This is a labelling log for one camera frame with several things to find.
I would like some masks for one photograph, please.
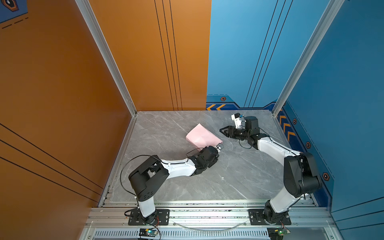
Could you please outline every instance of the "black mounting plate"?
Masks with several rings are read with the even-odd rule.
[[[165,226],[169,223],[169,209],[156,209],[156,216],[159,217],[159,225]],[[132,209],[129,216],[129,226],[144,226],[146,223],[142,218],[140,209]]]
[[[280,223],[276,224],[268,224],[264,220],[264,209],[248,209],[249,220],[251,221],[251,225],[269,225],[269,226],[280,226]],[[283,217],[284,225],[291,225],[291,219],[289,218],[288,213],[284,214]]]

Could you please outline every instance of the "gray marble floor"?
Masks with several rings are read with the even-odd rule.
[[[131,158],[157,154],[161,159],[184,159],[194,146],[185,136],[198,123],[223,140],[223,150],[215,165],[193,177],[176,177],[161,186],[155,201],[172,200],[237,200],[270,199],[283,187],[283,166],[267,154],[254,148],[242,148],[238,140],[224,137],[220,128],[234,125],[231,114],[240,112],[256,116],[259,126],[276,141],[287,145],[283,133],[268,110],[247,111],[145,111],[137,114],[137,122],[129,141],[121,167]],[[122,172],[122,183],[132,190],[129,173],[147,157],[129,163]],[[116,180],[110,201],[134,201]]]

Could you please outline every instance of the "orange wall panel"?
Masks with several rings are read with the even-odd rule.
[[[210,0],[91,0],[138,111],[204,110]]]
[[[0,239],[77,240],[131,116],[76,2],[27,5],[0,23]]]
[[[136,109],[174,110],[154,1],[90,3]]]
[[[169,0],[183,110],[205,110],[211,0]]]

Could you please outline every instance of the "blue decorative border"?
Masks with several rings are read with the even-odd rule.
[[[332,200],[334,180],[288,101],[277,115],[277,120],[291,148],[300,152],[310,152],[316,159],[320,175],[322,176],[324,172],[329,174],[329,181],[324,181],[322,177],[323,187],[314,193],[319,206],[329,208]],[[310,143],[310,148],[306,147],[307,142]]]
[[[19,17],[23,14],[28,13],[26,0],[14,0],[16,2],[16,5],[18,7],[18,10],[11,11],[9,10],[3,3],[3,1],[0,1],[0,23],[6,22],[8,20],[11,20],[13,18]]]
[[[207,104],[206,110],[258,110],[264,109],[272,111],[276,102],[271,102],[270,104],[262,108],[241,108],[237,103],[235,103],[232,98],[228,95],[217,94],[217,95],[207,95]]]

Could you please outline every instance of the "pink cloth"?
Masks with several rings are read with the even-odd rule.
[[[204,128],[200,123],[187,134],[186,140],[196,148],[216,146],[219,143],[223,143],[222,140]]]

